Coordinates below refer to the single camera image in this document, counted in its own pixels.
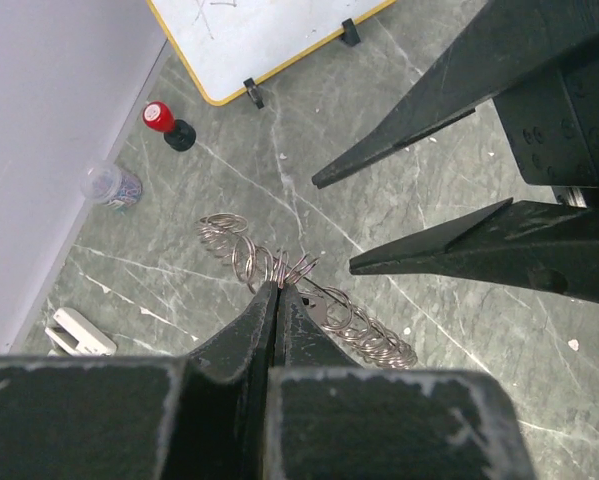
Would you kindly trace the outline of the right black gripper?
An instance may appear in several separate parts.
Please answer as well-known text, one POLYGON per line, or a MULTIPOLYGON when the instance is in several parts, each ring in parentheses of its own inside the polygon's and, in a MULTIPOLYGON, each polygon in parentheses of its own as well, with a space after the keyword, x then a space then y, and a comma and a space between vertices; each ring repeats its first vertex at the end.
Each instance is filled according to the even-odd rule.
MULTIPOLYGON (((313 184, 342 181, 504 91, 493 103, 523 180, 562 203, 599 205, 598 37, 599 1, 487 2, 313 184)), ((599 209, 507 199, 358 255, 349 271, 435 274, 599 303, 599 209)))

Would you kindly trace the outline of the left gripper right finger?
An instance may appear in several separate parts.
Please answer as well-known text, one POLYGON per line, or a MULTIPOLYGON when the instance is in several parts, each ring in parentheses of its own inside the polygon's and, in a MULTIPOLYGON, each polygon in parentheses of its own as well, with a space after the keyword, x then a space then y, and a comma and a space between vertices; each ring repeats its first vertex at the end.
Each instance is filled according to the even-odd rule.
POLYGON ((269 373, 270 479, 530 479, 508 394, 469 370, 366 369, 310 318, 293 287, 279 298, 269 373))

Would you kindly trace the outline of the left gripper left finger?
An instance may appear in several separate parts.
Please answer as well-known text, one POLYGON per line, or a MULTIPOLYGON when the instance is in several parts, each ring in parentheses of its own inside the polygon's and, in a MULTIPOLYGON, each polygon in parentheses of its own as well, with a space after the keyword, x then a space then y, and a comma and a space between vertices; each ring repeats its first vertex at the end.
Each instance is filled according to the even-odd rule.
POLYGON ((278 287, 181 356, 0 356, 0 479, 257 479, 278 287))

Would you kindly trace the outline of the metal disc with keyrings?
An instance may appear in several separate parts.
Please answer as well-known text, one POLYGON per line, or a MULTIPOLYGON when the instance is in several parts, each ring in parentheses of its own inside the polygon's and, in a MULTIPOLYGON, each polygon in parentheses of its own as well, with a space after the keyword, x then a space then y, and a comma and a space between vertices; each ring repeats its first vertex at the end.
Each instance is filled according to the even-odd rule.
POLYGON ((252 240, 248 221, 233 213, 216 213, 197 222, 204 248, 229 266, 237 281, 254 293, 265 281, 293 285, 313 321, 365 363, 378 368, 406 370, 415 367, 413 347, 387 328, 351 297, 333 286, 309 278, 319 259, 308 254, 296 261, 285 250, 272 251, 252 240))

